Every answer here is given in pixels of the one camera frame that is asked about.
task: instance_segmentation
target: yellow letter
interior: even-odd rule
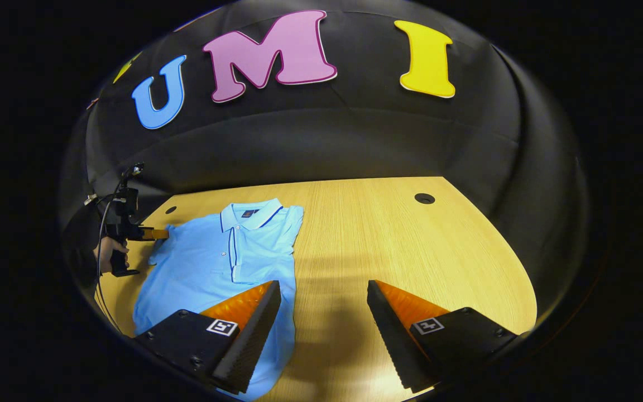
[[[128,69],[129,69],[129,68],[131,68],[131,64],[133,63],[133,61],[134,61],[135,59],[137,59],[137,58],[138,58],[138,56],[140,56],[140,55],[141,55],[141,53],[136,54],[136,56],[135,56],[135,57],[133,57],[133,58],[131,59],[131,61],[129,61],[129,62],[127,62],[127,63],[123,64],[123,66],[121,67],[121,71],[118,71],[118,75],[117,75],[117,76],[116,76],[116,78],[113,80],[113,83],[114,83],[114,84],[116,83],[116,81],[118,81],[118,78],[121,78],[121,76],[122,76],[123,74],[125,74],[125,73],[126,73],[126,71],[128,71]]]
[[[394,25],[408,35],[411,46],[411,67],[401,76],[401,86],[436,97],[453,97],[455,87],[448,81],[446,53],[446,45],[453,41],[443,33],[418,23],[395,21]]]

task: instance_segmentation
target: pink letter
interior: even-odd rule
[[[264,88],[278,53],[281,69],[276,74],[280,84],[295,85],[322,82],[337,76],[337,67],[327,63],[319,21],[327,13],[321,10],[298,11],[279,17],[262,43],[258,44],[239,31],[213,39],[202,49],[212,57],[217,89],[215,102],[227,102],[242,95],[244,84],[235,79],[232,66],[257,88]]]

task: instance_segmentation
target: wooden table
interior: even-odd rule
[[[414,199],[435,197],[432,204]],[[260,400],[400,401],[403,389],[366,303],[368,280],[407,290],[447,310],[470,306],[514,333],[530,330],[536,302],[510,246],[444,178],[373,178],[250,186],[176,195],[144,224],[163,229],[217,214],[230,203],[279,198],[300,205],[294,244],[296,346]],[[173,207],[173,213],[165,212]],[[138,291],[154,267],[151,242],[128,242],[140,275],[102,277],[105,302],[133,335]]]

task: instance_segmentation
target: shirt collar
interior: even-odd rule
[[[253,231],[254,229],[259,229],[260,227],[265,226],[266,222],[269,222],[281,208],[281,203],[279,203],[279,200],[276,198],[264,201],[263,203],[230,204],[226,206],[225,209],[222,209],[222,212],[220,213],[220,227],[223,232],[229,231],[230,228],[234,226],[244,226],[248,231]],[[243,218],[238,221],[237,216],[235,216],[234,213],[235,209],[259,209],[259,211],[250,217]]]

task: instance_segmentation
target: foam letter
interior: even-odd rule
[[[165,76],[165,84],[168,88],[168,103],[162,109],[156,109],[153,106],[150,94],[150,84],[153,83],[152,76],[143,80],[133,90],[132,98],[136,101],[138,119],[146,129],[159,129],[171,122],[180,112],[185,99],[183,77],[180,71],[180,65],[183,64],[183,61],[185,61],[185,55],[176,57],[160,69],[160,75]]]
[[[418,23],[395,21],[394,25],[408,35],[411,46],[411,67],[401,76],[401,86],[436,97],[453,97],[455,87],[448,81],[446,53],[446,45],[453,41],[443,33]]]
[[[245,86],[235,79],[233,66],[255,87],[264,88],[278,53],[281,69],[275,78],[280,84],[333,79],[337,67],[327,63],[319,36],[319,21],[325,16],[327,13],[320,10],[281,16],[260,44],[239,31],[225,33],[207,43],[202,49],[210,53],[217,86],[212,100],[227,102],[244,93]]]

